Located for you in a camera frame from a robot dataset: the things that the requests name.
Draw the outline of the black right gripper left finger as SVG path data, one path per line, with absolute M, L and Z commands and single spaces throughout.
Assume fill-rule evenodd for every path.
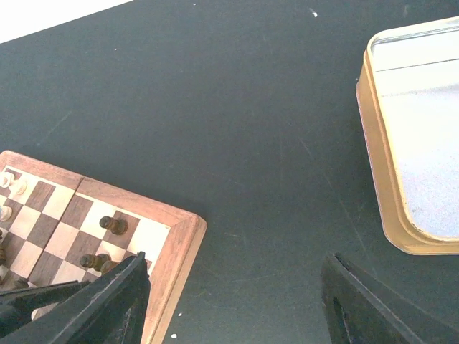
M 1 342 L 140 343 L 149 292 L 139 252 L 66 301 L 37 308 L 29 322 L 1 322 Z

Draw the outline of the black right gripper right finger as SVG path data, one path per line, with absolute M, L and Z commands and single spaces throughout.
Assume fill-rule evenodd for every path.
M 457 343 L 458 329 L 403 298 L 340 254 L 321 270 L 323 310 L 332 343 Z

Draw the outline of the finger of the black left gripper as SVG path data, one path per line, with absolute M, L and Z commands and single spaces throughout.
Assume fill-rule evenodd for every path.
M 27 323 L 37 308 L 64 302 L 89 284 L 89 281 L 71 281 L 1 292 L 1 322 Z

